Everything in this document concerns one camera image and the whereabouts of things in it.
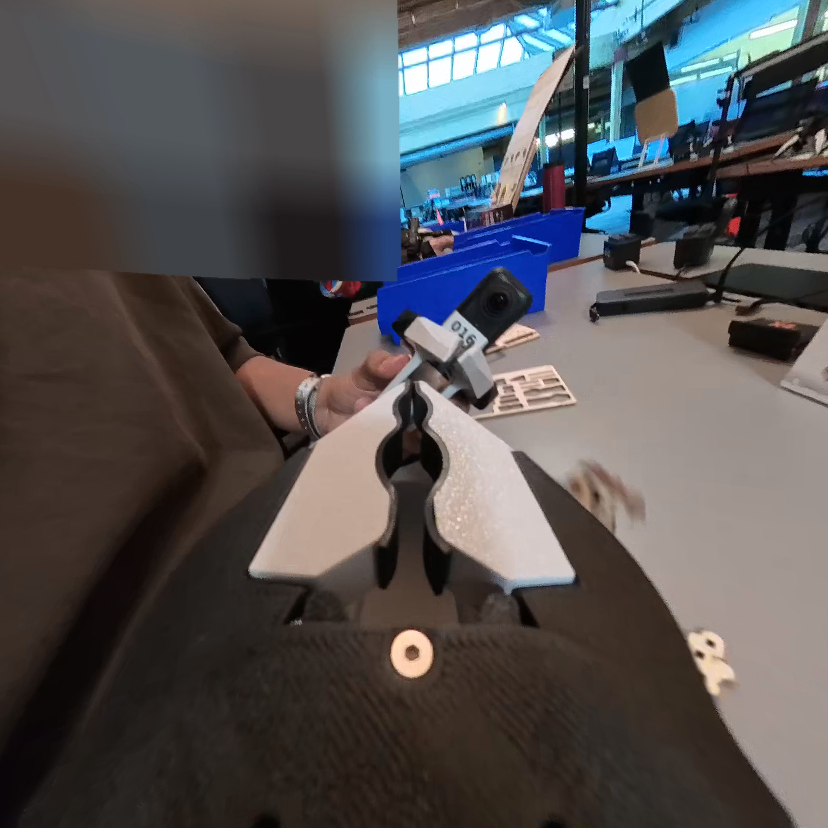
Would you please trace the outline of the person's left hand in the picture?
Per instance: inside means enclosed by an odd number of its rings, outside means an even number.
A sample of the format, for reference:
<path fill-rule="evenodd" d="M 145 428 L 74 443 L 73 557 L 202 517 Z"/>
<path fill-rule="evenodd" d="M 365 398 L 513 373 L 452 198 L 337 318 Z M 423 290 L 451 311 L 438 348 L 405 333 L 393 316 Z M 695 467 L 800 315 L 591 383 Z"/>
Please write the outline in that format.
<path fill-rule="evenodd" d="M 343 425 L 367 408 L 408 366 L 407 354 L 375 350 L 347 374 L 332 375 L 320 381 L 316 392 L 314 422 L 320 436 Z"/>

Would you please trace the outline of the wooden piece with square holes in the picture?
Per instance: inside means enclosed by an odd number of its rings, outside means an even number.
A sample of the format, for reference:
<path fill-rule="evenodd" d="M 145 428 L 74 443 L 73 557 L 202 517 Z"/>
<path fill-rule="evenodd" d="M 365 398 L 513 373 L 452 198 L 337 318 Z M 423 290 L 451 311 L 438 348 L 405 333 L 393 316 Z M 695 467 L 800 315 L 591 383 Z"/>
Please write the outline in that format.
<path fill-rule="evenodd" d="M 719 634 L 709 629 L 693 629 L 687 632 L 686 641 L 690 656 L 710 696 L 718 698 L 722 688 L 737 684 L 736 673 L 730 666 L 727 645 Z"/>

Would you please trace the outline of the leaning wooden board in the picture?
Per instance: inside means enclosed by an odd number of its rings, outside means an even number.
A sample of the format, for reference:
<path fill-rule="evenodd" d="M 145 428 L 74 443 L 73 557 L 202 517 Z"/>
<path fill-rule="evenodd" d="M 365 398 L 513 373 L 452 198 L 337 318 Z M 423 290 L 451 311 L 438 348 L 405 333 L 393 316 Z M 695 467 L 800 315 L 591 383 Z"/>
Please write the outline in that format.
<path fill-rule="evenodd" d="M 536 155 L 539 125 L 571 67 L 575 52 L 575 46 L 560 51 L 536 81 L 502 160 L 499 179 L 491 195 L 491 209 L 514 210 L 517 207 Z"/>

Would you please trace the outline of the small black box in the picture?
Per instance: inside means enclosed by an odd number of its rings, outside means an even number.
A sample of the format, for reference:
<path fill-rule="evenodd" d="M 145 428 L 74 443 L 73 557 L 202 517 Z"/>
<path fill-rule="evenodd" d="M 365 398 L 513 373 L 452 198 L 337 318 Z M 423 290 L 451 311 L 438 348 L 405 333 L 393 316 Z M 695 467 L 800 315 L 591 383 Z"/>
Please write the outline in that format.
<path fill-rule="evenodd" d="M 769 318 L 734 319 L 730 348 L 783 363 L 795 361 L 819 332 L 819 326 Z"/>

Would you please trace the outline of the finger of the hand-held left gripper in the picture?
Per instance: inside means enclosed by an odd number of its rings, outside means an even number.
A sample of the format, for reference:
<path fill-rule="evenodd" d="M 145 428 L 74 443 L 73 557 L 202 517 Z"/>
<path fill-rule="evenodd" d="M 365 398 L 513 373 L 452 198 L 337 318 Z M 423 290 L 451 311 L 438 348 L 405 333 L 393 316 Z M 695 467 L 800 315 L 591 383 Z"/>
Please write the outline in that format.
<path fill-rule="evenodd" d="M 498 390 L 483 351 L 464 351 L 453 363 L 453 397 L 460 397 L 476 410 L 486 409 Z"/>
<path fill-rule="evenodd" d="M 413 381 L 422 381 L 439 392 L 468 392 L 455 372 L 462 344 L 456 333 L 424 316 L 399 316 L 392 323 L 392 331 L 409 348 L 411 356 L 385 392 Z"/>

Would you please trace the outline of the black power bank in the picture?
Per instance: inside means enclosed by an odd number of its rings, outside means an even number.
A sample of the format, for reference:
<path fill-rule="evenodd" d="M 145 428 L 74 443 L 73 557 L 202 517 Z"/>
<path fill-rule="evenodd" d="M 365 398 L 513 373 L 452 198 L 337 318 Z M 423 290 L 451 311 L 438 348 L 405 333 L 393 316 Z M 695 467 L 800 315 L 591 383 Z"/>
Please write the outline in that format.
<path fill-rule="evenodd" d="M 599 292 L 589 307 L 588 316 L 596 324 L 610 316 L 695 310 L 706 306 L 711 298 L 709 288 L 695 279 L 627 287 Z"/>

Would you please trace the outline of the blue plastic bin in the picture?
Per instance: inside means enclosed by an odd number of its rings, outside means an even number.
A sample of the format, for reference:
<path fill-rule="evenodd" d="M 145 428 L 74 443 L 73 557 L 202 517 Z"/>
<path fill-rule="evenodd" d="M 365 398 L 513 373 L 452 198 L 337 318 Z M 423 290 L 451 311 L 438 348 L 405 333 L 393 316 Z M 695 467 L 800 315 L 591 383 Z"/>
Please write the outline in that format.
<path fill-rule="evenodd" d="M 516 277 L 533 297 L 524 315 L 542 311 L 546 278 L 555 245 L 516 235 L 507 241 L 487 241 L 398 268 L 398 279 L 378 290 L 380 334 L 398 344 L 393 322 L 404 311 L 413 311 L 441 323 L 483 280 L 488 272 L 502 267 Z"/>
<path fill-rule="evenodd" d="M 509 243 L 514 237 L 550 244 L 558 261 L 580 252 L 585 208 L 570 206 L 549 213 L 526 213 L 509 220 L 475 227 L 454 236 L 453 252 L 460 253 L 484 243 Z"/>

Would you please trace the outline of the wooden cut-out puzzle sheet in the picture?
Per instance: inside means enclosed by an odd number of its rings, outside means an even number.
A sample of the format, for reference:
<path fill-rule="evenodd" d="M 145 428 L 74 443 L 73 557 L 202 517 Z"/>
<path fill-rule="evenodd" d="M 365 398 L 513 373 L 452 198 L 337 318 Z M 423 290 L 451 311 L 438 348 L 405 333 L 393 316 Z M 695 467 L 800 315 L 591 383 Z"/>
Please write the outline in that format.
<path fill-rule="evenodd" d="M 474 414 L 474 419 L 512 417 L 576 404 L 574 394 L 551 364 L 499 373 L 494 380 L 495 398 Z"/>

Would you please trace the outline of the puzzle instruction booklet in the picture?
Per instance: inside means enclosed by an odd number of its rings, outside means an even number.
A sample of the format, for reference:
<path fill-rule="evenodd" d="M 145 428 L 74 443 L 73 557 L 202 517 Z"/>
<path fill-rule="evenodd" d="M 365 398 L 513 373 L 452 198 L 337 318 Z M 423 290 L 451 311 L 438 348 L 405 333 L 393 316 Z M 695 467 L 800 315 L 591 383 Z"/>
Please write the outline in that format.
<path fill-rule="evenodd" d="M 827 321 L 814 333 L 779 385 L 827 407 Z"/>

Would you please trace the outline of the black charger cubes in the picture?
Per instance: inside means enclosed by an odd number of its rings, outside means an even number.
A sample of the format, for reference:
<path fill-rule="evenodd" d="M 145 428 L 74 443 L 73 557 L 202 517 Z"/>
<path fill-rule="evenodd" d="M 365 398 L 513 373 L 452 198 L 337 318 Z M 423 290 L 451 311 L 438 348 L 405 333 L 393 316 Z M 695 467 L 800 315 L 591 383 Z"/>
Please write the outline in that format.
<path fill-rule="evenodd" d="M 691 224 L 677 239 L 673 267 L 677 272 L 702 267 L 709 262 L 713 247 L 718 238 L 714 223 Z"/>

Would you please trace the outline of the silver wristwatch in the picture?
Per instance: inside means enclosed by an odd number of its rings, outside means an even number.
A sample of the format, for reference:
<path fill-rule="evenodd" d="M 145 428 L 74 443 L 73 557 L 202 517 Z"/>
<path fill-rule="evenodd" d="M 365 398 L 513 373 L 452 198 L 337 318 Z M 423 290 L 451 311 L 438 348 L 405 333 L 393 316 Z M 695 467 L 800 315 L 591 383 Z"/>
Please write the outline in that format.
<path fill-rule="evenodd" d="M 309 374 L 299 383 L 295 391 L 294 407 L 297 422 L 312 441 L 317 441 L 322 437 L 316 422 L 316 401 L 320 387 L 330 376 L 330 374 Z"/>

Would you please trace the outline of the layered wooden puzzle model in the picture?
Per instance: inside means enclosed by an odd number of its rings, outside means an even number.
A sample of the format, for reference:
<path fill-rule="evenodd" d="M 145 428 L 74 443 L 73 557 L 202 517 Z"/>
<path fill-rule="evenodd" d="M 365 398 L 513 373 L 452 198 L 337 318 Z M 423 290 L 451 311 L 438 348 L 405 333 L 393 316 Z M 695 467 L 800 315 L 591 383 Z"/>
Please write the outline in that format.
<path fill-rule="evenodd" d="M 642 494 L 595 461 L 580 461 L 568 475 L 566 488 L 613 534 L 617 532 L 618 515 L 622 512 L 629 523 L 643 523 L 646 519 Z"/>

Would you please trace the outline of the stack of wooden puzzle sheets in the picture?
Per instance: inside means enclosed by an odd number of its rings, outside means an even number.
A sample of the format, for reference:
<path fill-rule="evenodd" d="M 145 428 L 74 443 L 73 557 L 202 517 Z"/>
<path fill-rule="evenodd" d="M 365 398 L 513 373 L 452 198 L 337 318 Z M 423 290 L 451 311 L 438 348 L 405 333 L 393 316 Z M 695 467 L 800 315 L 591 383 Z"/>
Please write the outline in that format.
<path fill-rule="evenodd" d="M 491 345 L 488 345 L 484 353 L 493 355 L 511 348 L 526 345 L 540 338 L 538 331 L 530 326 L 515 324 L 510 326 L 500 337 L 497 337 Z"/>

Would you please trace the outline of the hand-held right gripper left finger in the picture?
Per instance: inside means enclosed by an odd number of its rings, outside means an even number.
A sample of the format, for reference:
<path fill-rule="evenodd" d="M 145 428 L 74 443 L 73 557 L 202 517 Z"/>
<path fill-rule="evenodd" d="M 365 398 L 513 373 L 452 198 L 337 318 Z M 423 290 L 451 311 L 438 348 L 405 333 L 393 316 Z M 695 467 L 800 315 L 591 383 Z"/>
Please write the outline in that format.
<path fill-rule="evenodd" d="M 398 560 L 398 495 L 412 383 L 385 392 L 318 441 L 248 573 L 318 589 L 388 586 Z"/>

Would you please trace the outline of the grey desk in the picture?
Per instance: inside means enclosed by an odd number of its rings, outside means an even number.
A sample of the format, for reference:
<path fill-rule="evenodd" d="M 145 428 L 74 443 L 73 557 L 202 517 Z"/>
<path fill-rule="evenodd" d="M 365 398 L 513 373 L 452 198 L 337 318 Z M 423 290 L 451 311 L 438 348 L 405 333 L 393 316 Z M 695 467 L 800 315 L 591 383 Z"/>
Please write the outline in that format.
<path fill-rule="evenodd" d="M 594 456 L 643 490 L 613 537 L 555 486 L 579 581 L 524 598 L 536 626 L 463 662 L 469 700 L 427 803 L 380 826 L 826 826 L 826 411 L 782 368 L 730 353 L 730 310 L 587 320 L 653 277 L 554 270 L 542 334 L 499 370 L 553 364 L 577 404 L 487 420 L 527 473 Z M 737 684 L 710 696 L 687 646 L 709 629 Z"/>

